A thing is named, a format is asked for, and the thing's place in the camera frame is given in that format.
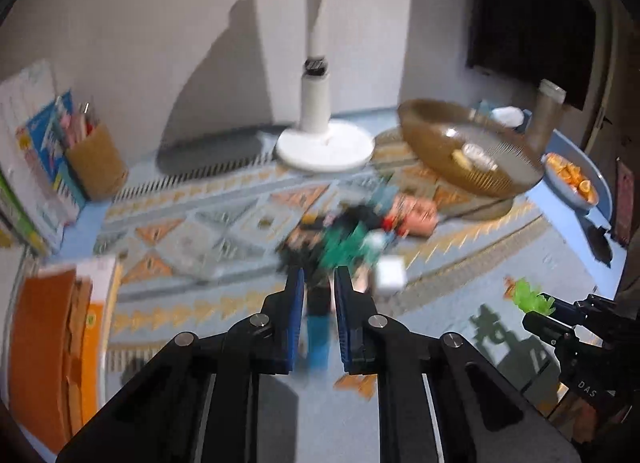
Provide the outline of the blue rectangular box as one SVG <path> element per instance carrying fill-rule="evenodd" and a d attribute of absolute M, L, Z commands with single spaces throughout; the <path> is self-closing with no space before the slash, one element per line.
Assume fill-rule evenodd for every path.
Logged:
<path fill-rule="evenodd" d="M 307 292 L 307 362 L 311 370 L 328 367 L 331 318 L 331 289 L 313 287 Z"/>

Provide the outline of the white cube eraser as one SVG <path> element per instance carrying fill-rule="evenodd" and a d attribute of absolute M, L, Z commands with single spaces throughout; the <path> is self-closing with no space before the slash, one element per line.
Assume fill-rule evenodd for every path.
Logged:
<path fill-rule="evenodd" d="M 393 294 L 402 291 L 407 284 L 405 259 L 397 255 L 378 258 L 373 268 L 372 287 L 376 293 Z"/>

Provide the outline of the green toy figure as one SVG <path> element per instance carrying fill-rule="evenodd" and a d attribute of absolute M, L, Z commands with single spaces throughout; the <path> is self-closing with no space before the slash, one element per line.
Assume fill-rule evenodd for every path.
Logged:
<path fill-rule="evenodd" d="M 373 266 L 388 243 L 387 233 L 382 229 L 369 230 L 363 223 L 348 232 L 332 228 L 323 235 L 319 267 L 333 270 L 340 266 L 350 270 L 365 265 Z"/>

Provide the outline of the black dinosaur figure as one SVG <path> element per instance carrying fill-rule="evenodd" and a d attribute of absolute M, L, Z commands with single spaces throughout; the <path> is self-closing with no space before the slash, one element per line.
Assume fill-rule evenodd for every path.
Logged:
<path fill-rule="evenodd" d="M 277 248 L 281 266 L 303 268 L 307 275 L 332 272 L 334 269 L 326 270 L 319 267 L 323 235 L 332 228 L 346 229 L 350 232 L 358 223 L 363 223 L 369 230 L 384 230 L 383 218 L 366 204 L 349 205 L 341 212 L 303 215 L 296 227 Z"/>

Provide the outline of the orange snack box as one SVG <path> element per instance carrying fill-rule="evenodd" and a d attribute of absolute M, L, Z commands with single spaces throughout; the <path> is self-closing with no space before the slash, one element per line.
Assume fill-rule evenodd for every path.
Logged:
<path fill-rule="evenodd" d="M 429 238 L 438 223 L 436 203 L 427 197 L 397 194 L 390 215 L 400 237 Z"/>

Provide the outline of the clear correction tape dispenser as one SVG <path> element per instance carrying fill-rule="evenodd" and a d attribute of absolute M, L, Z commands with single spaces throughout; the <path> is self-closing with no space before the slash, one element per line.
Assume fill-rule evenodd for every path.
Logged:
<path fill-rule="evenodd" d="M 479 145 L 466 142 L 461 149 L 462 155 L 471 162 L 471 164 L 482 171 L 496 171 L 497 163 L 490 155 Z"/>

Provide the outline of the green leafy toy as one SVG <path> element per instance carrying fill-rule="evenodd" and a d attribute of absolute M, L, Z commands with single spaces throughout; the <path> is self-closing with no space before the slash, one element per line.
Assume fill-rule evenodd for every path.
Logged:
<path fill-rule="evenodd" d="M 548 317 L 555 310 L 555 299 L 544 296 L 538 287 L 532 287 L 525 279 L 514 283 L 511 299 L 523 313 L 539 313 Z"/>

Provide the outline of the dark sunglasses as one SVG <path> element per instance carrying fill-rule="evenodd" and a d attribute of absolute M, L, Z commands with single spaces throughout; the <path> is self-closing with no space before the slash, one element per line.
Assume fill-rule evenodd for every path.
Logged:
<path fill-rule="evenodd" d="M 590 224 L 586 228 L 586 238 L 594 258 L 605 266 L 610 267 L 613 260 L 613 252 L 605 234 L 603 227 L 596 227 Z"/>

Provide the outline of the patterned blue woven mat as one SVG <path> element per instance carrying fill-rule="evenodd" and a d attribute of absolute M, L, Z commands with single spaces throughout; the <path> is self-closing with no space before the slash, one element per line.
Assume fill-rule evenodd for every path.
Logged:
<path fill-rule="evenodd" d="M 475 196 L 382 134 L 355 174 L 278 162 L 114 204 L 106 398 L 62 462 L 575 462 L 540 412 L 550 319 L 593 286 L 527 196 Z"/>

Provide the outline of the plate of orange slices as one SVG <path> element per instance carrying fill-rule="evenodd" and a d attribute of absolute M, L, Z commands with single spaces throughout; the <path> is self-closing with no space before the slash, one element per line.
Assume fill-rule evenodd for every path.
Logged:
<path fill-rule="evenodd" d="M 544 154 L 544 169 L 552 188 L 574 209 L 589 212 L 599 203 L 599 194 L 577 164 L 558 153 Z"/>

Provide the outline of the white desk lamp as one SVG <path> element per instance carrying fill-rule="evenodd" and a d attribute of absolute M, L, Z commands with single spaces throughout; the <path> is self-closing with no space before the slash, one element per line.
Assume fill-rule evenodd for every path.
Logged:
<path fill-rule="evenodd" d="M 300 78 L 300 116 L 282 131 L 274 153 L 285 165 L 306 172 L 343 172 L 370 160 L 372 136 L 331 116 L 329 19 L 326 0 L 306 0 L 306 60 Z"/>

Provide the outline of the amber ribbed glass bowl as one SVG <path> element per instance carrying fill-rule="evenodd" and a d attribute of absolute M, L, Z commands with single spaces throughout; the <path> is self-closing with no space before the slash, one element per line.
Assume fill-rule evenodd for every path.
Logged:
<path fill-rule="evenodd" d="M 524 138 L 457 103 L 414 99 L 397 108 L 402 137 L 422 164 L 481 197 L 522 194 L 544 177 Z"/>

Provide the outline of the tissue pack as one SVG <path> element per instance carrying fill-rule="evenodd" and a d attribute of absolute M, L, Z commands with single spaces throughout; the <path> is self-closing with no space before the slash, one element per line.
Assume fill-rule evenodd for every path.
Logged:
<path fill-rule="evenodd" d="M 478 114 L 503 127 L 516 129 L 525 120 L 524 112 L 516 106 L 493 106 L 486 100 L 480 101 L 477 108 Z"/>

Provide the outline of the metal thermos bottle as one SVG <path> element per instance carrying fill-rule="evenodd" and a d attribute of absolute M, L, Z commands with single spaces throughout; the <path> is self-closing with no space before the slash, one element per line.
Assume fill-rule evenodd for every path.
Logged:
<path fill-rule="evenodd" d="M 525 133 L 525 139 L 538 156 L 544 153 L 552 132 L 560 125 L 566 91 L 543 79 L 538 88 L 535 108 Z"/>

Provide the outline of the orange wooden block box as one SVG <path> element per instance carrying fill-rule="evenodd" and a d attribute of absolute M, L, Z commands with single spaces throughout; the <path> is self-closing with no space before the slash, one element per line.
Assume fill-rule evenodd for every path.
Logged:
<path fill-rule="evenodd" d="M 122 264 L 96 256 L 38 268 L 11 311 L 9 412 L 58 453 L 106 401 L 103 373 Z"/>

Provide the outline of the cork pen holder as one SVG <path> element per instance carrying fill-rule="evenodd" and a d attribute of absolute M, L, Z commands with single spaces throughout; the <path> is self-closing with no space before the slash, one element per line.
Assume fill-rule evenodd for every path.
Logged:
<path fill-rule="evenodd" d="M 68 148 L 65 156 L 90 201 L 114 197 L 128 179 L 128 168 L 105 124 Z"/>

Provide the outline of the row of books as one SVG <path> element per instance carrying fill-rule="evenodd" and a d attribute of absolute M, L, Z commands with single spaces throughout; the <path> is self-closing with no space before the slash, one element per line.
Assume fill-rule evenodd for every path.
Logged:
<path fill-rule="evenodd" d="M 62 124 L 72 111 L 72 93 L 55 90 L 46 60 L 1 83 L 1 184 L 16 200 L 22 235 L 47 253 L 60 249 L 86 205 L 65 157 Z"/>

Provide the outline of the pens in holder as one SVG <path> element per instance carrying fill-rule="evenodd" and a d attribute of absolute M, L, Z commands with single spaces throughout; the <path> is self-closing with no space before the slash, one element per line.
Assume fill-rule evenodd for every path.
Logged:
<path fill-rule="evenodd" d="M 72 112 L 67 101 L 70 101 L 69 92 L 67 97 L 58 96 L 54 101 L 53 128 L 64 149 L 73 148 L 84 141 L 99 123 L 94 115 L 92 102 L 82 102 L 77 110 Z"/>

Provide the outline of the dark wall television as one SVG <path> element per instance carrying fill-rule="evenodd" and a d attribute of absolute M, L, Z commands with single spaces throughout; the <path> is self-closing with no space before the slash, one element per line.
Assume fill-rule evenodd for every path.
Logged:
<path fill-rule="evenodd" d="M 466 63 L 534 87 L 547 79 L 581 110 L 589 89 L 596 12 L 589 0 L 472 0 Z"/>

